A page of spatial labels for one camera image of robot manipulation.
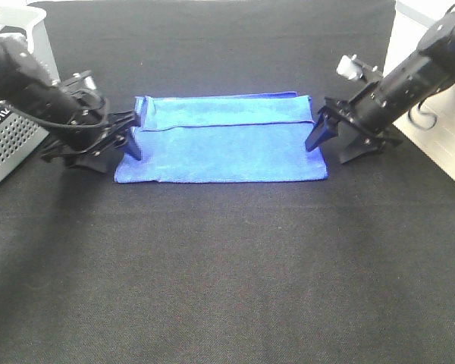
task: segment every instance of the black cable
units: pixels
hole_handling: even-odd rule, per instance
[[[413,125],[414,127],[420,129],[420,130],[424,130],[424,131],[428,131],[430,129],[433,129],[435,127],[435,125],[437,124],[437,121],[438,121],[438,116],[436,114],[434,114],[433,112],[426,112],[426,111],[422,111],[422,105],[423,103],[426,101],[426,99],[424,99],[423,101],[421,101],[419,104],[418,104],[418,107],[416,108],[416,110],[418,111],[418,113],[420,115],[423,115],[423,116],[431,116],[433,118],[433,123],[429,126],[429,127],[423,127],[422,125],[418,124],[417,122],[414,121],[413,119],[413,116],[411,115],[411,111],[413,108],[411,108],[410,110],[408,110],[408,120],[409,122],[411,123],[411,125]]]
[[[451,13],[451,11],[452,11],[453,9],[455,9],[455,4],[453,4],[452,6],[450,6],[445,14]]]

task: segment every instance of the robotic arm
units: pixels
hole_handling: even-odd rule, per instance
[[[90,72],[53,82],[44,67],[13,37],[0,38],[0,103],[44,127],[53,141],[42,151],[50,162],[62,157],[67,167],[105,172],[103,152],[122,148],[140,160],[130,133],[140,121],[134,111],[110,114],[108,100],[94,85]]]
[[[429,96],[455,84],[455,12],[452,9],[426,32],[416,50],[384,78],[376,67],[344,56],[337,72],[366,85],[349,101],[325,98],[325,106],[318,112],[315,127],[306,139],[307,150],[337,136],[341,121],[358,132],[340,154],[342,163],[381,152],[387,143],[398,145],[400,140],[391,136],[386,128],[413,106],[421,106]]]

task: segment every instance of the folded towel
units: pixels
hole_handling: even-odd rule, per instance
[[[256,182],[327,177],[319,149],[305,150],[313,128],[310,98],[296,93],[136,98],[141,127],[133,135],[142,149],[125,155],[120,183]]]

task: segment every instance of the blue towel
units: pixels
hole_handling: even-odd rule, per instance
[[[137,161],[125,155],[119,183],[321,180],[319,149],[305,150],[313,128],[310,98],[296,93],[199,98],[136,98],[142,125]]]

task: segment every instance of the black fabric surface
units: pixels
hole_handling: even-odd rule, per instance
[[[61,77],[133,96],[347,98],[391,0],[42,3]],[[0,363],[453,363],[455,183],[409,141],[289,184],[130,184],[27,159],[0,185]]]

